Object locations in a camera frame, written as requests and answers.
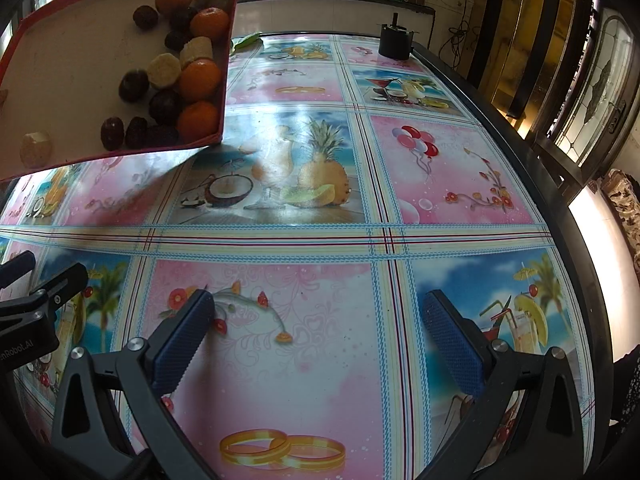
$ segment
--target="black cylindrical object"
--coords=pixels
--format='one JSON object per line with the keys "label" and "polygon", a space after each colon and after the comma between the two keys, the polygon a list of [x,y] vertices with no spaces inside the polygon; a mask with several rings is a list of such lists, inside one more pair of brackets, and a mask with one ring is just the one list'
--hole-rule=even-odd
{"label": "black cylindrical object", "polygon": [[394,20],[391,25],[383,25],[380,31],[380,46],[378,53],[380,56],[391,59],[409,59],[409,54],[413,49],[414,32],[408,32],[406,28],[398,25],[398,13],[394,12]]}

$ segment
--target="table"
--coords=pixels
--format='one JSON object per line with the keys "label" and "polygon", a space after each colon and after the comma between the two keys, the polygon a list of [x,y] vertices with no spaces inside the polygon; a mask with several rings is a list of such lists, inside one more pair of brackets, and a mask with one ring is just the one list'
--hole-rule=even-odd
{"label": "table", "polygon": [[[59,316],[60,348],[18,372],[41,438],[74,346],[149,336],[206,288],[216,320],[163,400],[220,475],[412,479],[471,401],[420,320],[420,297],[439,288],[491,338],[566,351],[585,467],[599,456],[610,337],[568,209],[473,89],[424,50],[407,62],[377,50],[360,36],[265,36],[230,62],[221,146],[20,179],[0,251],[31,250],[37,266],[0,299],[73,262],[90,275]],[[236,455],[277,432],[301,435],[280,462]]]}

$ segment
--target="screw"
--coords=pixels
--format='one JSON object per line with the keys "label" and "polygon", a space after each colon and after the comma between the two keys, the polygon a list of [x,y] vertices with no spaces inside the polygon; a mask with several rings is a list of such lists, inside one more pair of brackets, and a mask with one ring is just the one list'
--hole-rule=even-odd
{"label": "screw", "polygon": [[76,346],[72,351],[71,351],[71,358],[72,359],[79,359],[84,355],[84,348],[82,348],[81,346]]}
{"label": "screw", "polygon": [[133,350],[134,352],[140,350],[145,345],[145,340],[141,337],[134,337],[130,339],[127,343],[127,348],[129,350]]}
{"label": "screw", "polygon": [[551,355],[556,359],[564,359],[566,356],[566,354],[564,353],[564,350],[562,350],[558,346],[551,347]]}
{"label": "screw", "polygon": [[491,342],[491,348],[493,348],[496,352],[504,354],[509,349],[509,345],[502,339],[494,339]]}

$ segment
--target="black wire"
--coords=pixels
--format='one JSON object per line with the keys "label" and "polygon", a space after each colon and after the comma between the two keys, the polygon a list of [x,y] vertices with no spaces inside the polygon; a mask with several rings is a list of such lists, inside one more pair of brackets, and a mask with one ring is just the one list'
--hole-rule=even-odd
{"label": "black wire", "polygon": [[[468,3],[468,1],[469,0],[465,0],[465,6],[462,9],[462,17],[460,18],[460,24],[457,27],[449,27],[449,33],[451,34],[451,37],[442,44],[442,46],[440,47],[440,50],[438,51],[438,58],[444,61],[441,57],[442,49],[447,45],[447,43],[451,44],[451,52],[453,53],[453,64],[449,66],[453,70],[456,70],[460,65],[460,60],[462,59],[462,47],[465,44],[465,38],[469,32],[470,25],[469,25],[469,22],[465,20],[466,4]],[[476,33],[474,30],[473,33],[476,34],[476,40],[477,40],[479,31],[478,33]]]}

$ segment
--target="palm tree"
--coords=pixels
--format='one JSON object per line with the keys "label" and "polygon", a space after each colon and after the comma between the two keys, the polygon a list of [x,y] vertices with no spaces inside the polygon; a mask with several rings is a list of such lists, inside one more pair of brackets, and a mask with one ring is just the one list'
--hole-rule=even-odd
{"label": "palm tree", "polygon": [[534,260],[530,265],[538,274],[538,279],[533,283],[538,288],[538,297],[540,299],[540,308],[542,309],[542,312],[546,315],[546,308],[548,307],[548,304],[553,301],[556,304],[558,313],[562,317],[567,333],[570,334],[571,328],[569,327],[569,323],[567,322],[566,317],[564,316],[564,311],[562,310],[562,288],[560,287],[560,281],[558,281],[558,278],[556,277],[556,271],[551,263],[549,255],[546,253],[542,254],[539,262]]}
{"label": "palm tree", "polygon": [[120,303],[120,288],[124,281],[127,264],[120,262],[113,270],[102,266],[100,274],[100,285],[94,286],[92,301],[86,308],[87,318],[94,312],[100,312],[100,348],[102,352],[107,351],[107,326],[109,318],[113,317],[118,304]]}

